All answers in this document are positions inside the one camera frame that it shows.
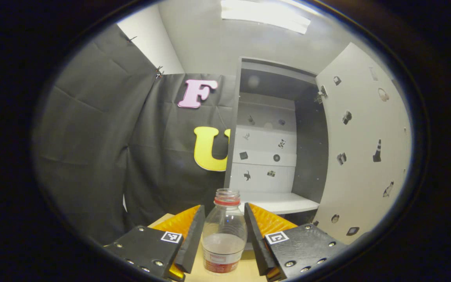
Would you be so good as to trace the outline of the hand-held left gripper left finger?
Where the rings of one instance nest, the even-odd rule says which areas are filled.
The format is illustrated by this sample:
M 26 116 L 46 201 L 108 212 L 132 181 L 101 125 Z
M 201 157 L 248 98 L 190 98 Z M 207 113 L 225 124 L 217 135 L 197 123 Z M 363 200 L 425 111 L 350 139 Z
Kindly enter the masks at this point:
M 104 248 L 139 272 L 184 282 L 193 270 L 205 220 L 204 205 L 156 225 L 136 226 Z

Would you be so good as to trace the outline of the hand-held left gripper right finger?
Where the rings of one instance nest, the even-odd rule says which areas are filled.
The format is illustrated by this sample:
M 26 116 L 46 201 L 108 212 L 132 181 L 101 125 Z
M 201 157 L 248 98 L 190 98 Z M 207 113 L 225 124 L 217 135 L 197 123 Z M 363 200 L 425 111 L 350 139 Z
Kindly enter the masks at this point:
M 244 216 L 258 273 L 268 282 L 317 272 L 348 248 L 311 223 L 297 226 L 252 203 L 245 204 Z

